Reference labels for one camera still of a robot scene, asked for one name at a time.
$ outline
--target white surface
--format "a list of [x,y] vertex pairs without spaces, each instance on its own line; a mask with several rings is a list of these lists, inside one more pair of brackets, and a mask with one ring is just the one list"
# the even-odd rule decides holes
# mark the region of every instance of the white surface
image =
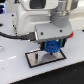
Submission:
[[[0,23],[4,25],[0,27],[0,31],[14,35],[12,18],[14,17],[11,17],[11,14],[0,15]],[[84,32],[82,31],[76,31],[74,37],[69,39],[62,49],[67,59],[36,68],[29,68],[25,53],[37,49],[37,44],[0,37],[0,46],[3,47],[3,51],[0,52],[0,84],[9,84],[84,61]]]
[[15,13],[19,3],[15,4],[15,0],[6,0],[5,7],[7,13]]
[[78,7],[71,11],[73,13],[84,13],[84,0],[79,0]]

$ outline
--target white table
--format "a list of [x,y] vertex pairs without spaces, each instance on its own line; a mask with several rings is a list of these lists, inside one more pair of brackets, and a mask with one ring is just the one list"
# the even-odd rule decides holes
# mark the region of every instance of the white table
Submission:
[[[12,24],[14,17],[11,14],[0,15],[0,23],[3,23],[0,31],[14,35]],[[13,83],[84,61],[84,33],[82,31],[75,31],[74,34],[74,37],[68,39],[65,47],[62,49],[67,59],[35,68],[29,68],[25,53],[38,49],[37,44],[0,37],[0,46],[3,47],[3,51],[0,52],[0,84]]]

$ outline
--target cable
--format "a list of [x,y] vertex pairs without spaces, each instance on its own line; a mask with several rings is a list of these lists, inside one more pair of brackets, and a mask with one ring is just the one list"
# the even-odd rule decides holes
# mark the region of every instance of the cable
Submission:
[[0,32],[0,35],[9,39],[21,39],[21,40],[29,40],[29,41],[36,40],[35,32],[31,32],[27,35],[22,35],[22,36],[11,36],[11,35],[7,35],[5,33]]

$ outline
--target robotic arm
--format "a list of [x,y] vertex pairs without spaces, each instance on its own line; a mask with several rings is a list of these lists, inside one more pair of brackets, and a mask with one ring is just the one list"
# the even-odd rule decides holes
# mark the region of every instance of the robotic arm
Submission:
[[[2,32],[0,35],[10,39],[35,41],[40,44],[40,54],[42,51],[50,55],[58,53],[65,39],[73,32],[69,16],[77,4],[78,0],[21,0],[16,12],[17,17],[13,20],[17,36],[6,35]],[[44,59],[50,56],[48,53],[44,53]],[[31,54],[38,58],[39,51],[30,52],[28,59],[31,59]]]

